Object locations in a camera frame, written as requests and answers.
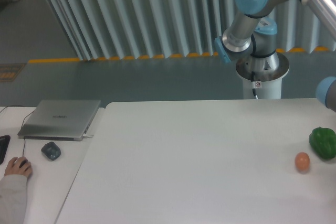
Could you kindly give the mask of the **person's right hand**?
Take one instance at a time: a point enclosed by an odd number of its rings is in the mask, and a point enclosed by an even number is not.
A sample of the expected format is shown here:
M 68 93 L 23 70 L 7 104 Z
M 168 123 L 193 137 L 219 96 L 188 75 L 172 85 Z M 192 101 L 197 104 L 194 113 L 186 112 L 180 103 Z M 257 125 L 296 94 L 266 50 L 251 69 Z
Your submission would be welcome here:
M 22 157 L 13 157 L 7 164 L 7 167 L 4 172 L 4 176 L 9 176 L 9 175 L 20 175 L 19 174 L 19 165 L 21 164 L 22 161 L 26 160 L 27 158 L 22 156 Z

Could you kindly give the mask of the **white sleeved forearm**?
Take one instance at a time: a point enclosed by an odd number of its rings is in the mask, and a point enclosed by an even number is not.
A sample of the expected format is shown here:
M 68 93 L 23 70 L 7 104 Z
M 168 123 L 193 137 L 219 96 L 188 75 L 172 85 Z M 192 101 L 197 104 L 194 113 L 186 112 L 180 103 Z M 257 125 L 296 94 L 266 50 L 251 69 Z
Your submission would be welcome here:
M 24 223 L 27 205 L 27 178 L 6 175 L 1 179 L 1 223 Z

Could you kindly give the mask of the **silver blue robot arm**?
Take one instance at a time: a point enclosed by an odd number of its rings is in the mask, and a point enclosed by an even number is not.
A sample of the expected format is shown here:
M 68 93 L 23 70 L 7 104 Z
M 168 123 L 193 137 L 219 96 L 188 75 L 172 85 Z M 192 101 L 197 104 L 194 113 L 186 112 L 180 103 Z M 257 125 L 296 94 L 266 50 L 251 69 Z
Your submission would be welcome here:
M 268 18 L 279 4 L 289 0 L 235 0 L 233 23 L 214 40 L 223 62 L 236 60 L 244 99 L 281 98 L 282 80 L 289 71 L 288 59 L 276 53 L 277 24 Z M 335 0 L 299 0 L 335 36 Z

